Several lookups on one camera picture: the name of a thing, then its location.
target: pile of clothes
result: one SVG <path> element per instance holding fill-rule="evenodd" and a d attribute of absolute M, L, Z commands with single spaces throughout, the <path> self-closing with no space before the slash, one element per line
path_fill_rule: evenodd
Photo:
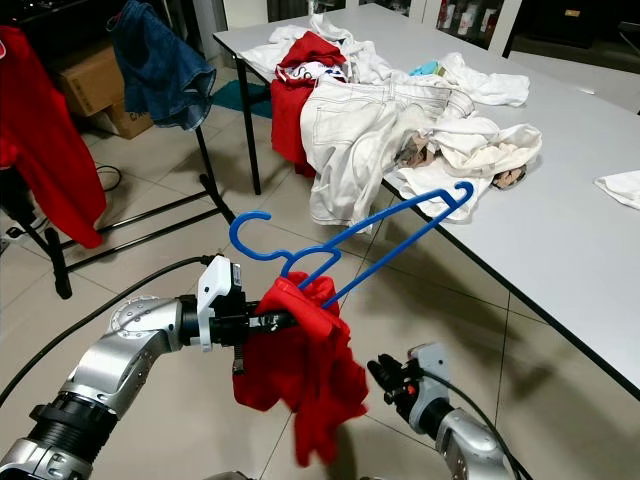
<path fill-rule="evenodd" d="M 453 194 L 467 180 L 474 195 L 449 217 L 465 220 L 493 184 L 520 181 L 542 146 L 531 125 L 499 128 L 476 115 L 476 103 L 523 105 L 529 79 L 485 75 L 459 53 L 417 68 L 393 69 L 370 41 L 357 41 L 323 15 L 309 28 L 277 28 L 269 44 L 242 56 L 273 76 L 273 148 L 298 173 L 315 177 L 313 220 L 354 225 L 369 216 L 383 177 L 395 175 L 411 198 L 436 188 Z M 440 198 L 420 204 L 429 216 Z"/>

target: table leg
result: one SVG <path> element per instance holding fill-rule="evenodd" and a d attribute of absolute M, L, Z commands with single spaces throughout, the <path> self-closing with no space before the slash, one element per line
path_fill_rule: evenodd
<path fill-rule="evenodd" d="M 249 160 L 251 162 L 251 176 L 253 177 L 253 190 L 256 195 L 262 193 L 260 189 L 260 173 L 258 171 L 258 157 L 256 155 L 256 142 L 253 136 L 253 121 L 251 120 L 251 98 L 249 97 L 249 85 L 247 84 L 247 69 L 240 57 L 236 56 L 238 68 L 238 80 L 240 81 L 240 95 L 242 97 L 242 111 L 244 113 L 244 128 L 249 145 Z"/>

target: red garment on hanger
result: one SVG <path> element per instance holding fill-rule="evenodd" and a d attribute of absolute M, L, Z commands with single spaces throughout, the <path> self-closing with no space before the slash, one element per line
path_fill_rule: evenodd
<path fill-rule="evenodd" d="M 239 403 L 265 411 L 282 399 L 296 413 L 296 459 L 302 466 L 314 451 L 325 463 L 335 459 L 337 427 L 366 413 L 368 394 L 338 304 L 321 307 L 335 294 L 333 280 L 319 277 L 301 291 L 297 285 L 307 277 L 279 277 L 265 294 L 257 313 L 287 310 L 299 326 L 251 336 L 244 345 L 245 373 L 233 377 Z"/>
<path fill-rule="evenodd" d="M 300 113 L 313 92 L 316 80 L 313 78 L 290 79 L 286 75 L 280 75 L 279 71 L 313 61 L 333 67 L 342 65 L 347 59 L 342 56 L 338 47 L 331 45 L 313 32 L 307 32 L 302 38 L 296 40 L 289 49 L 289 53 L 276 67 L 277 78 L 271 82 L 273 110 L 271 144 L 285 160 L 295 164 L 297 173 L 307 177 L 315 176 L 316 172 L 307 163 L 307 155 L 302 147 Z"/>
<path fill-rule="evenodd" d="M 106 200 L 91 154 L 24 34 L 0 27 L 0 168 L 15 166 L 45 215 L 88 248 Z"/>

